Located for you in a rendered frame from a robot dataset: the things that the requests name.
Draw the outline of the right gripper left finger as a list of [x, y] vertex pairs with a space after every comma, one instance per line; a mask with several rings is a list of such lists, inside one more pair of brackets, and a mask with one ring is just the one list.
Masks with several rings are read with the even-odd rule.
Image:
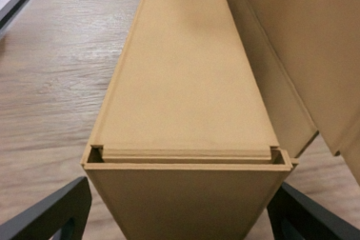
[[0, 240], [82, 240], [92, 194], [80, 176], [0, 225]]

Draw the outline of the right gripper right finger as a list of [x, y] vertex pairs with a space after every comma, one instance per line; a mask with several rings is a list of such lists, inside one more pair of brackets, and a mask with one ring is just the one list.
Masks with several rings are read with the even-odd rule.
[[360, 240], [360, 229], [285, 181], [266, 209], [274, 240]]

